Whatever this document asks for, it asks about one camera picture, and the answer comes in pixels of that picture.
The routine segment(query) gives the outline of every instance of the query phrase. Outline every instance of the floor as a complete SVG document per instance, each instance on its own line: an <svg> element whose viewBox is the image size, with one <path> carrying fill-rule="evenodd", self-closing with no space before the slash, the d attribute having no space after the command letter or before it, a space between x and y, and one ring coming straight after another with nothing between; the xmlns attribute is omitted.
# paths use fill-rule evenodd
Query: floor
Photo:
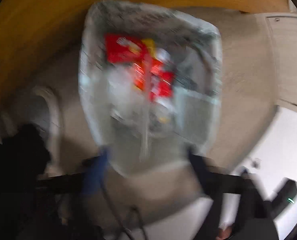
<svg viewBox="0 0 297 240"><path fill-rule="evenodd" d="M276 111L275 66L265 17L220 8L180 10L211 22L222 36L222 112L217 139L207 157L215 166L232 170L259 140ZM74 172L81 160L97 152L77 90L79 46L51 59L10 107L10 112L16 113L35 84L55 91L63 118L60 164L66 173ZM129 205L136 204L146 223L176 212L201 195L187 165L131 178L123 178L110 169L106 185L122 215ZM104 229L114 227L101 195L90 197L88 203L90 215L99 225Z"/></svg>

